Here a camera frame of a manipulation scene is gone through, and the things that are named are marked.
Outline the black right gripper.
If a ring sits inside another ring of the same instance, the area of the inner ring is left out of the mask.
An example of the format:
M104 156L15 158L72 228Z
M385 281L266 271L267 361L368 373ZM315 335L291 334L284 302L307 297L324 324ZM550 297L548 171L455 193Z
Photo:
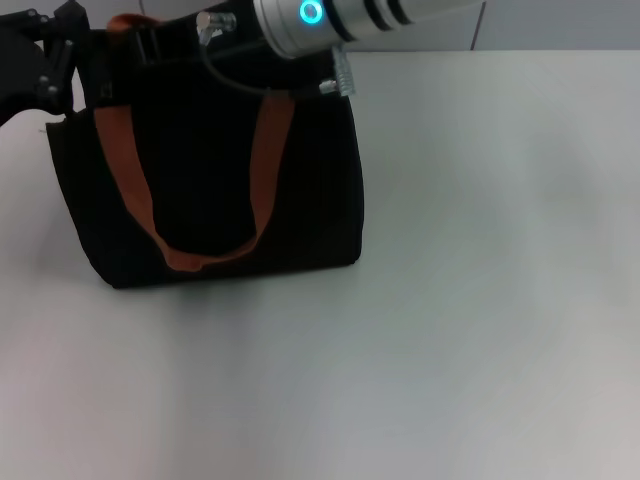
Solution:
M261 30L252 1L218 1L207 13L230 13L236 18L232 32L213 37L206 47L216 62L273 62L274 53ZM199 61L197 14L148 25L108 29L110 47L87 53L87 107L122 105L129 102L139 78L149 68L162 64Z

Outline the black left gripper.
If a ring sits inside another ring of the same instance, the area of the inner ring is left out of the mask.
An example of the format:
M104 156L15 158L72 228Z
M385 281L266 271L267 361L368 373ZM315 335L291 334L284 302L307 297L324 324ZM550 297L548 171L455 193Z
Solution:
M1 123L39 110L68 115L73 110L76 48L90 32L85 8L66 1L52 16L28 9L1 17Z

